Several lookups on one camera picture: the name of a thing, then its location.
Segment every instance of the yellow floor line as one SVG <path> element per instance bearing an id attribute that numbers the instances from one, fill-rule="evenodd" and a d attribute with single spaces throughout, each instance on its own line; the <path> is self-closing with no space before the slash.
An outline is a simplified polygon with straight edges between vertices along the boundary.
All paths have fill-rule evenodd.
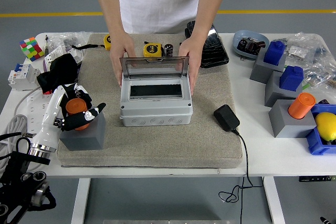
<path id="1" fill-rule="evenodd" d="M 219 10 L 217 14 L 332 14 L 336 9 L 312 10 Z M 102 12 L 78 13 L 4 13 L 0 18 L 61 17 L 61 16 L 102 16 Z"/>
<path id="2" fill-rule="evenodd" d="M 219 10 L 217 14 L 325 14 L 336 13 L 336 9 L 321 10 Z"/>

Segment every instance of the blue tray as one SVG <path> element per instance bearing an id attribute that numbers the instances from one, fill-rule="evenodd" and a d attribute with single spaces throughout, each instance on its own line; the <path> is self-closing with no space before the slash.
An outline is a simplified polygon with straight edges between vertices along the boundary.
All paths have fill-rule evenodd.
<path id="1" fill-rule="evenodd" d="M 336 114 L 336 104 L 316 104 L 311 109 L 314 118 L 321 112 Z M 336 145 L 323 144 L 317 127 L 315 127 L 306 138 L 309 144 L 309 151 L 312 155 L 323 155 L 324 153 L 336 154 Z"/>
<path id="2" fill-rule="evenodd" d="M 258 41 L 264 41 L 265 44 L 266 44 L 266 47 L 265 47 L 266 49 L 269 46 L 269 40 L 264 35 L 259 34 L 259 33 L 255 33 L 254 31 L 240 30 L 240 31 L 235 33 L 235 35 L 233 36 L 233 41 L 232 41 L 233 50 L 234 50 L 234 52 L 236 52 L 239 55 L 243 55 L 243 56 L 251 58 L 251 59 L 256 59 L 257 58 L 256 55 L 251 55 L 247 52 L 243 52 L 243 51 L 240 51 L 240 50 L 237 49 L 238 43 L 244 37 L 246 37 L 246 38 L 250 37 L 250 38 L 256 39 Z"/>

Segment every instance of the gray stand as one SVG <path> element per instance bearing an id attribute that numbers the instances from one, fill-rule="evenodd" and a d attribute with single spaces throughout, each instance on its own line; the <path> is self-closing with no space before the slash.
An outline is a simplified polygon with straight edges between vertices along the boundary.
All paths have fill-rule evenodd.
<path id="1" fill-rule="evenodd" d="M 59 139 L 69 151 L 101 150 L 104 145 L 105 124 L 101 112 L 86 129 L 63 131 Z"/>
<path id="2" fill-rule="evenodd" d="M 300 85 L 296 91 L 280 88 L 280 77 L 282 73 L 273 71 L 265 87 L 265 106 L 272 107 L 277 100 L 292 100 L 302 92 Z"/>
<path id="3" fill-rule="evenodd" d="M 268 112 L 274 137 L 306 137 L 316 127 L 314 117 L 309 111 L 302 119 L 292 118 L 288 108 L 294 100 L 277 100 Z"/>
<path id="4" fill-rule="evenodd" d="M 260 52 L 254 62 L 250 79 L 266 84 L 273 71 L 281 73 L 284 71 L 286 57 L 282 56 L 277 66 L 264 62 L 264 57 L 264 51 Z"/>

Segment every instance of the white t-shirt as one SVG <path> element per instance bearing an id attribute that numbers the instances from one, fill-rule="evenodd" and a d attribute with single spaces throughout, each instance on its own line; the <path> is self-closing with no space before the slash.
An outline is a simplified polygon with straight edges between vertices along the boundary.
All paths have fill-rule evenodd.
<path id="1" fill-rule="evenodd" d="M 130 34 L 178 34 L 195 20 L 198 0 L 120 0 L 124 29 Z"/>

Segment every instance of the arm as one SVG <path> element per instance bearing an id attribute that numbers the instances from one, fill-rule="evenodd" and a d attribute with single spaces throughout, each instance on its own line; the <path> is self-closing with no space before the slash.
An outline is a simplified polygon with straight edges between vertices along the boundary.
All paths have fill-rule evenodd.
<path id="1" fill-rule="evenodd" d="M 191 37 L 185 40 L 180 46 L 178 55 L 189 55 L 190 57 L 189 80 L 192 93 L 196 84 L 198 69 L 201 65 L 203 45 L 221 2 L 222 0 L 198 1 L 198 9 L 193 33 Z"/>
<path id="2" fill-rule="evenodd" d="M 98 2 L 111 37 L 110 58 L 113 71 L 121 86 L 122 69 L 119 58 L 122 58 L 125 52 L 129 57 L 135 57 L 134 42 L 122 26 L 119 0 L 98 0 Z"/>

